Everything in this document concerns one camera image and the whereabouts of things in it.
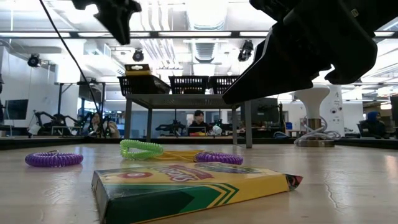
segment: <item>computer monitor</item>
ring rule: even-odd
[[[25,120],[28,100],[6,100],[4,103],[4,119]]]
[[[244,105],[241,105],[241,121],[244,121]],[[251,100],[252,123],[270,122],[279,123],[278,99],[260,98]]]

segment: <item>metal table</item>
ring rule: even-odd
[[[148,109],[147,142],[151,139],[152,110],[153,109],[232,109],[233,144],[238,144],[238,117],[236,108],[240,105],[227,105],[222,95],[201,94],[130,94],[126,95],[126,122],[124,125],[124,138],[130,138],[132,102]],[[245,111],[251,111],[250,101],[244,103]],[[246,123],[246,147],[252,148],[251,113],[245,113]]]

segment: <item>purple coil bracelet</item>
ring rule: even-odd
[[[194,157],[195,162],[222,162],[228,164],[241,165],[243,157],[221,152],[199,152]]]
[[[64,167],[79,164],[83,155],[58,153],[58,151],[32,153],[25,157],[25,162],[35,167]]]

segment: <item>chair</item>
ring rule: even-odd
[[[365,122],[366,121],[360,121],[359,124],[356,124],[358,126],[359,133],[361,133],[361,138],[372,138],[372,139],[374,139],[375,137],[373,137],[369,133],[369,130],[367,128],[364,128],[364,123]]]

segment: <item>yellow box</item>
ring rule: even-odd
[[[101,222],[140,223],[295,189],[302,177],[268,169],[202,162],[97,170]]]
[[[126,71],[125,75],[151,75],[150,67],[148,64],[129,64],[124,65]]]

